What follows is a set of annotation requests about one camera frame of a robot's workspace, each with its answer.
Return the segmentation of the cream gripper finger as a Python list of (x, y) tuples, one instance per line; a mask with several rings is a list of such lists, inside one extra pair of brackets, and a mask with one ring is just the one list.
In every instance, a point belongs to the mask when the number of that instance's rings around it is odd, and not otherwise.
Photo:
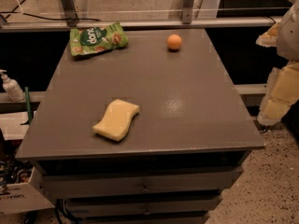
[(299, 100), (299, 62), (288, 62), (281, 69), (274, 67), (266, 84), (257, 120), (264, 126), (281, 121)]
[(256, 44), (262, 47), (270, 48), (277, 45), (278, 30), (280, 23), (272, 25), (265, 33), (259, 35)]

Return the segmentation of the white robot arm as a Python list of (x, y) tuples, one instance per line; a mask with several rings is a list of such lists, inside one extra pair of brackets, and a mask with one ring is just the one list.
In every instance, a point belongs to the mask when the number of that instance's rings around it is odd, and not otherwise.
[(256, 44), (275, 47), (278, 55), (288, 61), (283, 68), (272, 69), (259, 108), (258, 122), (272, 126), (299, 100), (299, 1), (291, 6), (281, 22), (260, 35)]

